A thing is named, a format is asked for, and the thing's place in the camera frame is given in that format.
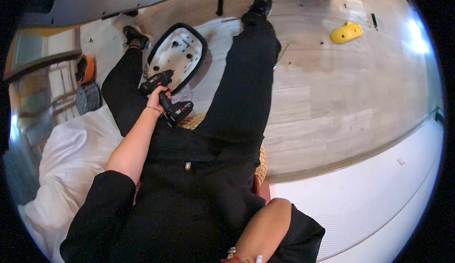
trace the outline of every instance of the black pants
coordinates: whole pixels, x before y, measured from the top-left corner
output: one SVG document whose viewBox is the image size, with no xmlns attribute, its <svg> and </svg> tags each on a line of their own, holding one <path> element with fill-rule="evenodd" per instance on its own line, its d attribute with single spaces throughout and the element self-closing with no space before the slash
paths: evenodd
<svg viewBox="0 0 455 263">
<path fill-rule="evenodd" d="M 195 130 L 188 130 L 169 128 L 164 118 L 159 119 L 147 159 L 223 161 L 245 157 L 259 162 L 272 99 L 273 67 L 281 45 L 265 18 L 253 19 L 254 25 L 245 25 L 233 38 L 223 77 L 204 121 Z M 103 97 L 123 136 L 147 104 L 137 88 L 141 74 L 142 52 L 128 49 L 102 86 Z"/>
</svg>

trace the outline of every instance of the black sleeve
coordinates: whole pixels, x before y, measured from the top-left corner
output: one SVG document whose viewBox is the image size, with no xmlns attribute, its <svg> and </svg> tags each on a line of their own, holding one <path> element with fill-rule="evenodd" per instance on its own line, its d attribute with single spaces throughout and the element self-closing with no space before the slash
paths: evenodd
<svg viewBox="0 0 455 263">
<path fill-rule="evenodd" d="M 291 225 L 268 262 L 316 262 L 325 229 L 292 205 Z"/>
<path fill-rule="evenodd" d="M 107 262 L 117 231 L 133 206 L 135 191 L 133 180 L 124 174 L 106 171 L 97 175 L 60 245 L 63 260 Z"/>
</svg>

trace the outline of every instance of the black sneaker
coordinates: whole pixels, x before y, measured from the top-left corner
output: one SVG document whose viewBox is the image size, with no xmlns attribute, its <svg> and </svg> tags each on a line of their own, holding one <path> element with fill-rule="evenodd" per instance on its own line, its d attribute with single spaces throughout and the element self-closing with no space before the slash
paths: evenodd
<svg viewBox="0 0 455 263">
<path fill-rule="evenodd" d="M 139 27 L 125 26 L 123 27 L 123 34 L 127 39 L 127 42 L 123 44 L 125 47 L 129 46 L 131 41 L 137 39 L 141 44 L 140 49 L 143 50 L 149 41 L 149 38 L 140 31 Z"/>
<path fill-rule="evenodd" d="M 259 16 L 268 17 L 272 10 L 272 0 L 254 0 L 248 12 Z"/>
</svg>

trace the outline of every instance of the white bedsheet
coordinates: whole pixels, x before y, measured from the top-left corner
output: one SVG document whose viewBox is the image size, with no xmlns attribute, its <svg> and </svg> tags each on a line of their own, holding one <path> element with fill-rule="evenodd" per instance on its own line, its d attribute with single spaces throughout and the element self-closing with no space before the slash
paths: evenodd
<svg viewBox="0 0 455 263">
<path fill-rule="evenodd" d="M 40 163 L 36 198 L 18 206 L 27 230 L 52 262 L 94 177 L 105 171 L 123 137 L 107 105 L 54 128 Z"/>
</svg>

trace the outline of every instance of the forearm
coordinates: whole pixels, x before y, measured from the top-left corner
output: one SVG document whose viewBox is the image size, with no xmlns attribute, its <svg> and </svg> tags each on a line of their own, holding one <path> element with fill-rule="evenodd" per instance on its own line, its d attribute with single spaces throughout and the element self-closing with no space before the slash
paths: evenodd
<svg viewBox="0 0 455 263">
<path fill-rule="evenodd" d="M 292 204 L 275 198 L 249 221 L 237 241 L 235 256 L 255 262 L 258 255 L 267 262 L 286 235 L 291 224 Z"/>
<path fill-rule="evenodd" d="M 160 114 L 156 110 L 150 108 L 146 108 L 142 112 L 133 128 L 112 152 L 106 170 L 125 174 L 137 184 L 159 116 Z"/>
</svg>

